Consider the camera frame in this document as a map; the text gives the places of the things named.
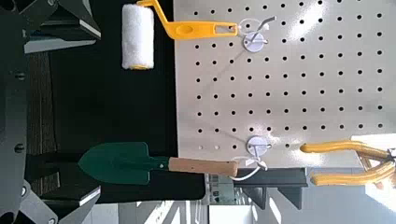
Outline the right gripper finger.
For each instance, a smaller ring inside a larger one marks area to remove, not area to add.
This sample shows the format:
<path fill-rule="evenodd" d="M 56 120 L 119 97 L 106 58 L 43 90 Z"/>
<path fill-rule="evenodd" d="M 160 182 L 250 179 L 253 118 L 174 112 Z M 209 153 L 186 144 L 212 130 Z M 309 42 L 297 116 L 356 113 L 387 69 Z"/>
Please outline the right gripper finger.
<path fill-rule="evenodd" d="M 25 54 L 87 46 L 101 39 L 90 0 L 18 0 L 18 11 L 25 22 Z"/>
<path fill-rule="evenodd" d="M 82 224 L 100 196 L 101 187 L 97 187 L 77 200 L 41 199 L 24 182 L 18 224 Z"/>

